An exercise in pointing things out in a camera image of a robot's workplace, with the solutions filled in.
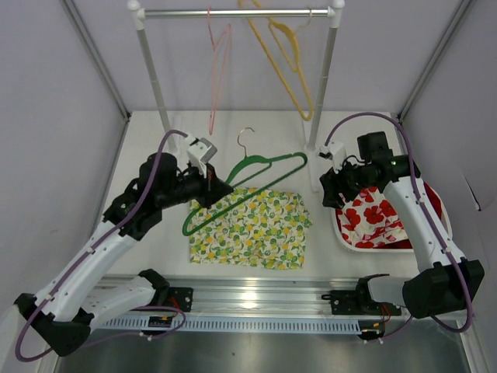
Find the lemon print skirt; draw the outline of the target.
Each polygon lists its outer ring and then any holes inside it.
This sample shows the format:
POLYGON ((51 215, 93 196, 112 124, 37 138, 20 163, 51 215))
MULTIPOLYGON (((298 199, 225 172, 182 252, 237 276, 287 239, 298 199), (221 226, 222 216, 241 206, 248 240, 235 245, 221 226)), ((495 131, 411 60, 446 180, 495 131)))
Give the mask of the lemon print skirt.
POLYGON ((298 193, 238 187, 213 207, 190 204, 189 261, 267 270, 300 270, 311 216, 298 193))

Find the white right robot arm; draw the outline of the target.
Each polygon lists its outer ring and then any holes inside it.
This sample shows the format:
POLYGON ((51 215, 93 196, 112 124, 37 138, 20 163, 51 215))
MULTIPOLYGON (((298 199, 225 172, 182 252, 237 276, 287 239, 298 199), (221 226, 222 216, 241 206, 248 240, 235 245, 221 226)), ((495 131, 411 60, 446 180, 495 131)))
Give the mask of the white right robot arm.
POLYGON ((398 214, 408 236, 418 267, 412 278, 387 274, 358 280, 356 307, 369 314, 382 303, 407 308, 417 319, 466 310, 472 315, 472 300, 485 275, 479 260, 468 260, 457 247, 431 206, 419 169, 407 155, 395 155, 385 133, 358 138, 360 162, 350 163, 338 142, 323 145, 318 154, 332 161, 332 168, 319 181, 323 205, 341 209, 361 190, 377 187, 398 214))

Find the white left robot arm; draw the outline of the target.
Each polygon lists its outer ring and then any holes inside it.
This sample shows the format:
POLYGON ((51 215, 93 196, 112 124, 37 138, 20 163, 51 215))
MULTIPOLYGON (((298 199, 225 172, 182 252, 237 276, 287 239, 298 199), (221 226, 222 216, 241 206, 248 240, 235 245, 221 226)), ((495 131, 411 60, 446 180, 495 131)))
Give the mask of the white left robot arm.
POLYGON ((162 221, 163 210, 196 200, 211 207, 233 192, 212 165, 202 173, 189 165, 180 170, 174 155, 158 152, 139 168, 138 176, 116 197, 77 256, 36 294, 22 293, 15 304, 26 319, 21 333, 33 328, 60 357, 81 347, 94 329, 125 312, 148 309, 177 312, 169 282, 152 269, 130 282, 96 294, 93 289, 109 268, 162 221))

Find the yellow hanger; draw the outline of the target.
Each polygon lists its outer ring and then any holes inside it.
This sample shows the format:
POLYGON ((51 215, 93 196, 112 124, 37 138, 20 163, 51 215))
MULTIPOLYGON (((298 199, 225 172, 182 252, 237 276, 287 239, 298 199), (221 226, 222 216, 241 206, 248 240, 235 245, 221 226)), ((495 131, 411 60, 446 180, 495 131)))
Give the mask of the yellow hanger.
POLYGON ((273 38, 273 41, 278 46, 288 68, 297 76, 298 81, 301 84, 305 103, 307 104, 306 109, 299 103, 297 96, 294 94, 294 91, 290 86, 290 83, 285 79, 283 71, 270 51, 267 43, 264 41, 262 34, 259 32, 259 28, 256 26, 252 18, 248 18, 247 21, 266 58, 272 65, 273 70, 277 74, 281 84, 287 92, 287 95, 290 97, 296 111, 299 113, 303 121, 309 122, 314 116, 315 107, 311 99, 307 80, 304 76, 304 70, 301 66, 301 50, 297 38, 297 31, 292 30, 286 23, 277 21, 273 17, 266 17, 267 28, 273 38))

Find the pink hanger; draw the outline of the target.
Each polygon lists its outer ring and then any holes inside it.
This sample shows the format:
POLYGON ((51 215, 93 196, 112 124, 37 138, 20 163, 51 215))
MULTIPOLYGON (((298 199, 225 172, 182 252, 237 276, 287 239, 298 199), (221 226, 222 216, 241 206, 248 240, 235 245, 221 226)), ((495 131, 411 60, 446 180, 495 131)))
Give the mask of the pink hanger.
POLYGON ((211 87, 210 87, 210 117, 208 124, 209 135, 214 133, 215 118, 218 108, 218 103, 221 98, 221 89, 223 87, 223 79, 225 69, 228 63, 228 52, 231 47, 232 27, 228 23, 225 28, 217 35, 214 35, 211 16, 213 11, 207 9, 207 27, 210 38, 210 45, 213 53, 212 72, 211 72, 211 87))

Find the white clothes rack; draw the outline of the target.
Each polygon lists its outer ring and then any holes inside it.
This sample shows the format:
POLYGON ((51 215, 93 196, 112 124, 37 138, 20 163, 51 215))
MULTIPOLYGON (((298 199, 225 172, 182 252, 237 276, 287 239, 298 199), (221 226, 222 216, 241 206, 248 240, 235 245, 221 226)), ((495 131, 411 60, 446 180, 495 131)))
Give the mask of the white clothes rack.
POLYGON ((202 110, 205 117, 198 127, 209 135, 213 53, 207 27, 208 8, 213 11, 210 20, 215 36, 228 23, 232 27, 212 135, 228 128, 231 112, 253 111, 260 115, 288 112, 290 125, 300 139, 299 149, 308 157, 304 179, 312 191, 317 191, 318 129, 344 2, 176 1, 158 9, 147 8, 140 1, 128 2, 127 10, 148 74, 155 111, 164 130, 175 127, 173 112, 202 110), (299 103, 306 109, 301 84, 273 41, 266 17, 273 17, 297 31, 301 66, 315 107, 309 122, 301 119, 249 27, 247 19, 252 18, 299 103))

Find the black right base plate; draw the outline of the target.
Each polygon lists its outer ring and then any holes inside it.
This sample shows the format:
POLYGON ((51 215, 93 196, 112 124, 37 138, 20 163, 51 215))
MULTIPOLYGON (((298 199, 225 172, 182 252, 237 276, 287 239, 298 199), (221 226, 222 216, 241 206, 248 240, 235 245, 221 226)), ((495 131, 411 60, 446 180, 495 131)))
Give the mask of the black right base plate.
POLYGON ((331 290, 321 296, 330 304, 333 315, 399 316, 401 308, 391 303, 380 303, 352 290, 331 290))

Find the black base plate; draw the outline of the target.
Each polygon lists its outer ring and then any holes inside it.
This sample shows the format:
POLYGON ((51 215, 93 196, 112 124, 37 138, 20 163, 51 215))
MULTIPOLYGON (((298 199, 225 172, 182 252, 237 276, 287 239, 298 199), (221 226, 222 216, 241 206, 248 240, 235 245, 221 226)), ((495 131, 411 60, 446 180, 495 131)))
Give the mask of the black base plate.
POLYGON ((190 312, 193 303, 193 288, 167 287, 155 292, 152 300, 146 306, 168 306, 190 312))
POLYGON ((352 290, 331 290, 321 296, 330 304, 333 315, 399 316, 401 308, 391 303, 380 303, 352 290))

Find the aluminium mounting rail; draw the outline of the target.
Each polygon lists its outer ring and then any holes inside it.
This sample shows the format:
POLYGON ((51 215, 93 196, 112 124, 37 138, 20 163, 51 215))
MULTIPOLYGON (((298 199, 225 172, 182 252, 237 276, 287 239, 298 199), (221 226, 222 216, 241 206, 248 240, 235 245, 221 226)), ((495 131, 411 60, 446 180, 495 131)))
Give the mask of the aluminium mounting rail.
POLYGON ((332 316, 322 295, 351 290, 356 279, 185 277, 168 275, 173 287, 193 289, 191 315, 311 318, 332 316))

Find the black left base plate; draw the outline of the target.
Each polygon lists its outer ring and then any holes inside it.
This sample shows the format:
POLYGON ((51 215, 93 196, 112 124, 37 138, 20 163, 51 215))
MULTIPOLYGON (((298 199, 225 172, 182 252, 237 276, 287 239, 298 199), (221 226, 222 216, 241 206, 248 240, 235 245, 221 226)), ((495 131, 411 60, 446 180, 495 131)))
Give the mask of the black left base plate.
POLYGON ((146 306, 168 306, 190 312, 193 303, 193 288, 167 287, 155 292, 152 300, 146 306))

